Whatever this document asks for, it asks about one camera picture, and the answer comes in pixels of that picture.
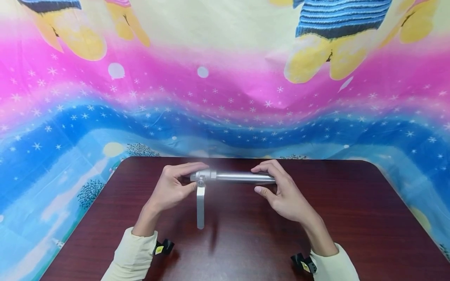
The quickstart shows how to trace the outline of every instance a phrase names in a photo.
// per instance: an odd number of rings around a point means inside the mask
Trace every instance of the pink stripe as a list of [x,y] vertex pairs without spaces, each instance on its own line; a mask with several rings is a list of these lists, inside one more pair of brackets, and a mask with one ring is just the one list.
[[122,7],[131,7],[130,0],[105,0],[108,3],[117,4]]

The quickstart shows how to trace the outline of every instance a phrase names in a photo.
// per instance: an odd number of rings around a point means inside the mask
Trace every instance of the tree illustration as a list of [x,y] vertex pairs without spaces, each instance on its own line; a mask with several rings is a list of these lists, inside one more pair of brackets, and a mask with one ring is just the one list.
[[280,157],[281,159],[307,159],[307,157],[306,156],[301,156],[301,155],[295,155],[295,154],[292,154],[291,156],[281,156]]
[[128,143],[126,152],[128,152],[130,156],[161,157],[159,153],[156,153],[156,151],[141,143]]
[[450,262],[450,252],[447,250],[447,247],[444,244],[439,244],[439,249],[441,249],[441,252],[444,254],[444,256],[447,258],[447,260]]
[[102,191],[104,186],[105,184],[98,179],[91,179],[88,183],[85,183],[85,185],[81,188],[80,193],[77,195],[80,207],[88,209],[100,194],[100,191]]

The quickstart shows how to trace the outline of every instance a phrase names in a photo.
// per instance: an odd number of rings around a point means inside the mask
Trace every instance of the person's right hand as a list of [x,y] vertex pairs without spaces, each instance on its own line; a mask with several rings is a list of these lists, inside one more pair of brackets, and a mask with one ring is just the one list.
[[261,186],[255,187],[255,192],[266,198],[270,206],[278,214],[302,225],[308,225],[318,219],[320,220],[320,216],[311,207],[300,190],[298,190],[291,176],[286,173],[277,160],[261,162],[251,171],[253,173],[268,172],[275,178],[278,186],[276,194]]

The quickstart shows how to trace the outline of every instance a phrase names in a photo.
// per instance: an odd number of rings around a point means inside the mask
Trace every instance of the striped shirt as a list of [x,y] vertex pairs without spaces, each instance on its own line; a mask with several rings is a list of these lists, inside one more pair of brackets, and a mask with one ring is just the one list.
[[130,0],[105,0],[108,3],[117,4],[122,7],[131,7]]
[[54,12],[67,8],[81,9],[78,0],[18,0],[36,13]]
[[302,2],[296,37],[314,33],[327,39],[378,29],[392,0],[293,0]]

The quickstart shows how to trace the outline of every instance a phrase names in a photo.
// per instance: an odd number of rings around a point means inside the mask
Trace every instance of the colorful backdrop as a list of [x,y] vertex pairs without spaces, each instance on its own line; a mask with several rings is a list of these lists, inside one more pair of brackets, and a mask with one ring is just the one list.
[[450,259],[449,13],[2,1],[0,280],[39,279],[129,156],[365,160]]

